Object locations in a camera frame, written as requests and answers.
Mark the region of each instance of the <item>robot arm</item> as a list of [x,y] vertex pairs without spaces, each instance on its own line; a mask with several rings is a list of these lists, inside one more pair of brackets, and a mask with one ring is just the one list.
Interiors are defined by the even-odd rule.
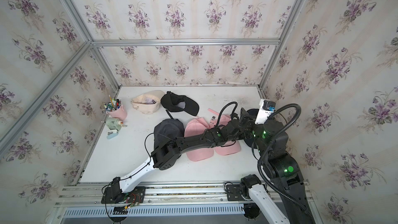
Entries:
[[[274,102],[266,100],[262,103],[263,110],[274,110]],[[264,114],[266,115],[264,117],[268,118],[269,112]],[[144,176],[153,172],[156,168],[166,170],[172,167],[182,153],[204,147],[223,146],[226,142],[233,140],[254,139],[261,153],[265,154],[264,151],[269,151],[261,166],[268,178],[271,179],[272,188],[283,196],[282,201],[289,220],[292,223],[314,223],[312,216],[306,215],[303,211],[308,211],[309,205],[305,197],[301,171],[297,162],[286,152],[286,142],[289,137],[286,132],[281,130],[282,128],[287,129],[287,125],[283,126],[281,122],[272,118],[267,119],[264,124],[256,124],[256,118],[257,116],[249,115],[242,108],[240,118],[238,119],[237,114],[232,113],[231,121],[223,128],[213,127],[207,129],[201,135],[177,137],[162,141],[155,147],[150,158],[124,177],[114,178],[112,185],[117,187],[117,184],[120,184],[121,190],[119,192],[130,192],[143,180]],[[245,198],[252,199],[270,223],[276,223],[276,221],[288,223],[286,217],[272,199],[267,193],[264,193],[261,181],[257,177],[254,182],[249,184],[241,182],[241,188],[244,192],[242,195]]]

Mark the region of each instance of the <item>ventilation grille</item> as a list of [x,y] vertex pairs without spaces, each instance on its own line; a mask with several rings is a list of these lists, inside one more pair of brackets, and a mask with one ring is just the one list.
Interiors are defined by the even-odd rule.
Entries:
[[[108,207],[110,216],[126,216],[111,214],[113,207]],[[243,204],[200,204],[200,205],[165,205],[165,206],[137,206],[129,208],[128,217],[138,216],[181,216],[181,215],[213,215],[213,214],[242,214]],[[105,206],[98,207],[69,207],[64,218],[107,217]]]

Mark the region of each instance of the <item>beige bucket hat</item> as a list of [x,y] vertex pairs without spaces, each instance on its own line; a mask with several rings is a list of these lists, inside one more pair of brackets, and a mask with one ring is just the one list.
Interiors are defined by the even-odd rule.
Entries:
[[152,114],[160,107],[160,100],[165,95],[161,90],[154,90],[131,100],[132,107],[143,114]]

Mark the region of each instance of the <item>white table surface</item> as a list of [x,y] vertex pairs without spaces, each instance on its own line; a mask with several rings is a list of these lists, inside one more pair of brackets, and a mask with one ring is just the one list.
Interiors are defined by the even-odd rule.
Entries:
[[[231,101],[238,102],[236,113],[240,108],[246,110],[258,108],[260,96],[257,87],[234,86],[203,86],[203,87],[122,87],[118,98],[127,110],[128,125],[120,130],[118,136],[107,140],[104,127],[96,147],[90,157],[87,167],[81,178],[82,183],[99,183],[112,181],[114,177],[121,177],[142,164],[148,155],[144,148],[145,137],[152,133],[154,127],[162,120],[169,118],[165,109],[160,108],[153,114],[142,114],[131,105],[131,99],[152,90],[162,90],[164,93],[171,91],[177,95],[186,95],[199,104],[199,117],[204,117],[209,123],[213,113],[208,108],[220,112],[222,107]],[[228,106],[223,114],[230,114],[233,105]],[[180,120],[184,127],[194,117],[186,112],[172,112],[173,118]],[[249,174],[256,174],[257,161],[251,154],[251,148],[240,140],[241,151],[235,154],[221,156],[214,152],[213,157],[192,162],[186,154],[176,161],[171,168],[156,170],[147,176],[144,182],[224,182],[240,181]],[[149,153],[153,151],[153,135],[147,138]]]

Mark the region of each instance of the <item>black cable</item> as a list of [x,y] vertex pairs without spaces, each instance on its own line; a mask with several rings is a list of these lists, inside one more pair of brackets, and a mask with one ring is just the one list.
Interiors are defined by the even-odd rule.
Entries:
[[[152,135],[152,134],[154,134],[153,132],[152,133],[150,133],[150,134],[148,134],[148,136],[145,138],[145,141],[144,141],[144,147],[145,147],[145,150],[147,151],[147,154],[148,154],[148,156],[149,156],[149,158],[150,158],[150,154],[149,154],[149,152],[148,152],[148,150],[147,150],[147,138],[150,136],[150,135]],[[131,176],[129,176],[129,177],[127,177],[127,178],[124,178],[124,179],[121,179],[121,180],[119,180],[119,181],[123,181],[123,180],[127,180],[127,179],[129,179],[129,178],[132,178],[134,175],[136,175],[138,172],[140,172],[143,168],[145,168],[145,167],[147,167],[148,165],[150,164],[150,161],[149,161],[149,163],[147,163],[147,165],[146,166],[144,166],[144,167],[142,167],[139,171],[137,171],[136,173],[134,173],[133,175],[131,175]],[[104,195],[105,193],[103,192],[103,189],[106,187],[106,188],[108,188],[110,185],[111,185],[111,183],[112,182],[110,182],[107,186],[104,186],[104,187],[102,187],[102,194]],[[105,195],[105,211],[106,211],[106,214],[107,214],[107,216],[109,217],[109,219],[111,220],[111,221],[113,221],[112,219],[111,219],[111,217],[109,216],[109,214],[108,214],[108,209],[107,209],[107,207],[106,207],[106,195]]]
[[221,119],[221,114],[222,114],[222,112],[224,112],[224,110],[225,110],[229,105],[232,105],[232,104],[235,104],[234,110],[232,110],[232,113],[231,113],[231,119],[232,119],[232,115],[234,114],[234,112],[235,112],[235,110],[236,110],[236,107],[238,107],[238,102],[236,102],[236,101],[229,102],[228,104],[226,104],[226,105],[221,109],[221,112],[218,114],[217,124],[216,124],[214,127],[217,127],[218,124],[220,123],[220,119]]
[[256,158],[256,155],[254,154],[254,143],[251,143],[251,153],[253,154],[253,157],[258,161],[258,159]]
[[229,145],[227,145],[227,146],[220,146],[220,147],[228,147],[228,146],[233,146],[235,143],[236,143],[236,140],[234,140],[234,143],[233,143],[233,144],[229,144]]
[[277,115],[278,113],[280,113],[281,111],[290,108],[290,107],[294,107],[296,108],[296,113],[295,115],[292,117],[292,119],[287,122],[287,124],[282,127],[279,131],[277,131],[271,138],[271,141],[268,143],[266,149],[262,152],[260,159],[257,162],[257,170],[260,174],[260,176],[262,177],[262,179],[265,181],[265,183],[271,188],[273,189],[275,192],[279,193],[281,196],[285,197],[287,200],[291,201],[293,204],[297,205],[298,207],[301,208],[302,211],[304,211],[304,213],[306,215],[308,215],[310,218],[312,218],[312,214],[311,212],[307,209],[307,207],[302,204],[301,202],[297,201],[294,197],[290,196],[289,194],[286,194],[282,191],[280,191],[274,184],[272,184],[264,175],[263,170],[261,169],[261,166],[263,165],[263,160],[264,158],[266,158],[268,156],[268,152],[269,150],[272,148],[272,145],[275,143],[276,138],[283,132],[285,132],[289,127],[291,127],[293,125],[294,122],[297,121],[297,119],[299,118],[300,114],[301,114],[301,107],[298,104],[288,104],[286,106],[283,106],[281,108],[279,108],[278,110],[276,110],[275,112],[271,113],[271,115],[268,118],[272,118],[273,116]]
[[286,118],[279,112],[279,115],[281,115],[282,116],[282,118],[285,120],[285,123],[287,124],[287,120],[286,120]]
[[226,190],[226,188],[225,188],[225,186],[226,186],[227,183],[230,183],[230,184],[232,184],[232,185],[233,185],[233,183],[232,183],[232,182],[225,182],[225,183],[224,183],[224,191],[227,192],[227,193],[229,193],[229,192]]

